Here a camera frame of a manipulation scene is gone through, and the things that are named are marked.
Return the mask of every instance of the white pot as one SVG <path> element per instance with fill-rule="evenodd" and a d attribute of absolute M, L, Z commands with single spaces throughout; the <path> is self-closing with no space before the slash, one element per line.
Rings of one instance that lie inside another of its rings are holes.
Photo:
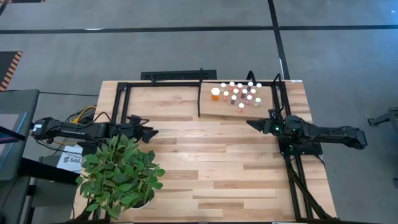
<path fill-rule="evenodd" d="M 150 201 L 148 201 L 145 205 L 143 205 L 143 206 L 141 206 L 141 207 L 139 207 L 139 208 L 129 208 L 129 209 L 132 209 L 132 210 L 143 209 L 143 208 L 145 208 L 149 203 L 150 203 Z"/>

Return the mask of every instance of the white cap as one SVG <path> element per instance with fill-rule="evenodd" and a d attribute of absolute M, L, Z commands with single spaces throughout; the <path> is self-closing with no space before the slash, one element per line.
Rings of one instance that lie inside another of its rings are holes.
<path fill-rule="evenodd" d="M 220 89 L 219 88 L 212 88 L 211 89 L 211 94 L 218 96 L 220 94 Z"/>

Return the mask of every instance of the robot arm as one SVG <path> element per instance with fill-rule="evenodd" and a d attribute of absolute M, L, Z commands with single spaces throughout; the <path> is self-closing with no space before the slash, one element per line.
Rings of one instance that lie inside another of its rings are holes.
<path fill-rule="evenodd" d="M 341 143 L 355 149 L 364 149 L 368 145 L 365 133 L 359 128 L 350 126 L 339 128 L 318 127 L 298 116 L 289 115 L 283 120 L 278 111 L 269 110 L 269 113 L 270 118 L 247 121 L 247 123 L 264 134 L 287 136 L 296 144 L 307 142 Z"/>
<path fill-rule="evenodd" d="M 159 131 L 150 127 L 144 127 L 141 124 L 141 118 L 138 116 L 128 117 L 129 123 L 113 124 L 91 123 L 91 124 L 73 124 L 62 122 L 53 118 L 42 118 L 34 123 L 32 128 L 33 138 L 36 140 L 47 139 L 51 143 L 54 137 L 61 136 L 66 138 L 75 138 L 83 140 L 107 139 L 117 134 L 124 134 L 129 139 L 142 139 L 145 143 L 155 136 Z"/>

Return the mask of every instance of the wooden table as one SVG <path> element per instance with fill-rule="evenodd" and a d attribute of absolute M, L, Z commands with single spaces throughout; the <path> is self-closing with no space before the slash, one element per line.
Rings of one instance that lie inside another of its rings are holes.
<path fill-rule="evenodd" d="M 105 81 L 96 114 L 112 114 L 117 81 Z M 292 114 L 311 122 L 302 82 L 285 82 Z M 277 138 L 262 134 L 242 118 L 197 116 L 197 87 L 134 87 L 127 115 L 149 118 L 159 130 L 142 151 L 153 150 L 166 170 L 164 187 L 142 210 L 128 210 L 112 222 L 292 221 L 294 211 L 285 162 Z M 122 103 L 118 109 L 120 119 Z M 108 121 L 101 116 L 97 122 Z M 335 216 L 328 180 L 315 156 L 302 156 L 309 191 Z M 305 207 L 297 189 L 302 216 Z M 75 211 L 87 200 L 76 193 Z"/>

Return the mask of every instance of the gray floor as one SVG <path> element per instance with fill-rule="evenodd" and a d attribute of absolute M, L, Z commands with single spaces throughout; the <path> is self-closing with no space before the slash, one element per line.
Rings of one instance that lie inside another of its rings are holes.
<path fill-rule="evenodd" d="M 398 24 L 397 1 L 274 0 L 280 26 Z M 266 0 L 47 0 L 10 4 L 1 29 L 270 26 Z M 344 220 L 396 223 L 398 140 L 388 124 L 366 118 L 397 106 L 398 30 L 282 31 L 291 79 L 303 80 L 313 120 L 357 126 L 369 146 L 356 151 L 324 144 L 328 180 Z M 138 80 L 141 72 L 217 69 L 219 78 L 257 78 L 280 72 L 273 31 L 133 34 L 1 35 L 0 51 L 22 50 L 10 89 L 98 94 L 103 80 Z M 41 95 L 36 118 L 69 114 L 95 97 Z M 29 142 L 25 156 L 49 155 Z M 70 206 L 45 208 L 34 223 L 68 218 Z"/>

